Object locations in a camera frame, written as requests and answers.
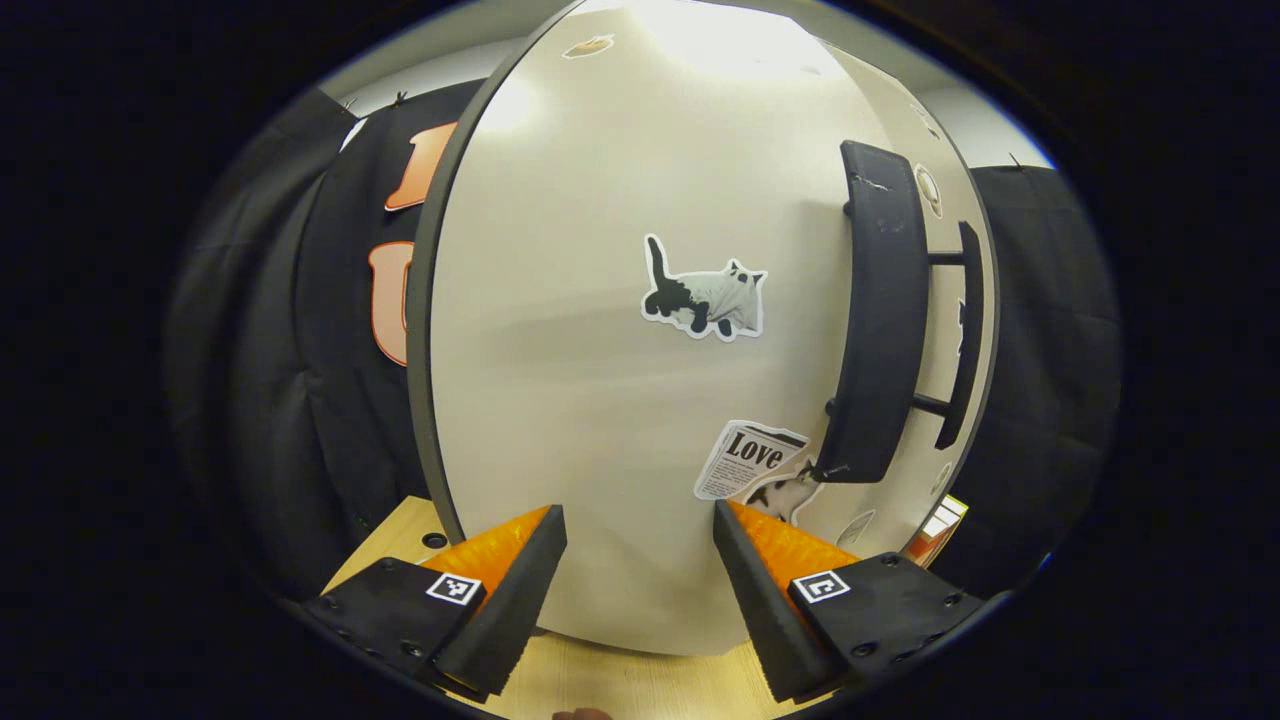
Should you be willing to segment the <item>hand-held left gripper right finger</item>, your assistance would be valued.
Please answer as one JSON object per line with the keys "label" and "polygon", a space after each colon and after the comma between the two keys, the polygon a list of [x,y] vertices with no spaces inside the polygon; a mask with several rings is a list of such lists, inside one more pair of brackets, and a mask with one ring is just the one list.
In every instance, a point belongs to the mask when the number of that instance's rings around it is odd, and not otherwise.
{"label": "hand-held left gripper right finger", "polygon": [[870,694],[991,612],[901,553],[855,559],[741,503],[716,501],[712,538],[777,701]]}

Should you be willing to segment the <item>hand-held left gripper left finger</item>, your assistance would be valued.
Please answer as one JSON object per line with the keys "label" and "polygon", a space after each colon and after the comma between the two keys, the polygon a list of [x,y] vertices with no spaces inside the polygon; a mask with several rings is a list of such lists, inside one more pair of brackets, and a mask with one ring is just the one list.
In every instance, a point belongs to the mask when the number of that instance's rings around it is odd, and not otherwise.
{"label": "hand-held left gripper left finger", "polygon": [[522,659],[566,547],[552,503],[426,562],[379,559],[302,609],[380,673],[483,703]]}

